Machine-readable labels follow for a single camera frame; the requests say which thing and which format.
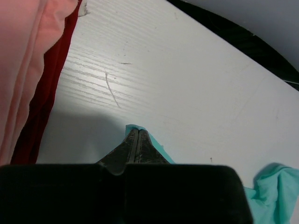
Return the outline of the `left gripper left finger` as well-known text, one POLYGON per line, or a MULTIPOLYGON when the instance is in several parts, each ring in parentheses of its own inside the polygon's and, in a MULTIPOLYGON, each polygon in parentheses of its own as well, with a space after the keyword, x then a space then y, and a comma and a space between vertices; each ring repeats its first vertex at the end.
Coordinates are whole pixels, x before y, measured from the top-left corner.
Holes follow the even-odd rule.
POLYGON ((136 150, 138 135, 138 129, 131 130, 120 145, 96 163, 105 167, 114 175, 122 174, 129 162, 131 151, 136 150))

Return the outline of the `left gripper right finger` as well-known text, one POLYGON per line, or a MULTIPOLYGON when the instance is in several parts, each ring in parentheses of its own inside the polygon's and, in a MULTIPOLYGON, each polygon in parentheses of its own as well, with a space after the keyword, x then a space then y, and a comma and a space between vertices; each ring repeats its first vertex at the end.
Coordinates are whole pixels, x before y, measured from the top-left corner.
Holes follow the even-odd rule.
POLYGON ((145 130, 139 130, 134 163, 169 164, 153 146, 149 133, 145 130))

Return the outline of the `teal t-shirt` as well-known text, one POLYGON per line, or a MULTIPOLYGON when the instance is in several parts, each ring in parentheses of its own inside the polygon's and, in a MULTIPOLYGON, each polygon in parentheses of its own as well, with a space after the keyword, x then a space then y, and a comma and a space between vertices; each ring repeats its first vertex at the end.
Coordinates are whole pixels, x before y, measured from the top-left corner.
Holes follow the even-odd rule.
POLYGON ((299 171, 281 164, 252 189, 221 165, 137 164, 124 175, 130 224, 288 224, 299 196, 299 171))

